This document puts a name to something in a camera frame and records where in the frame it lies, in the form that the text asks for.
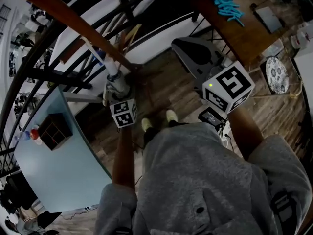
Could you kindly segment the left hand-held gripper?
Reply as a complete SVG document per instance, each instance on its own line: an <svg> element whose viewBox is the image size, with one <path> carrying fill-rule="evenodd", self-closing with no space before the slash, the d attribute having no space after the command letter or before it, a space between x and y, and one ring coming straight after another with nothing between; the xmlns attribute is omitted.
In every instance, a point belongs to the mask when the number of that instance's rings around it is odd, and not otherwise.
<svg viewBox="0 0 313 235"><path fill-rule="evenodd" d="M117 128L124 128L136 123L137 106L134 88L130 87L127 94L117 91L109 82L104 91L104 103L109 106Z"/></svg>

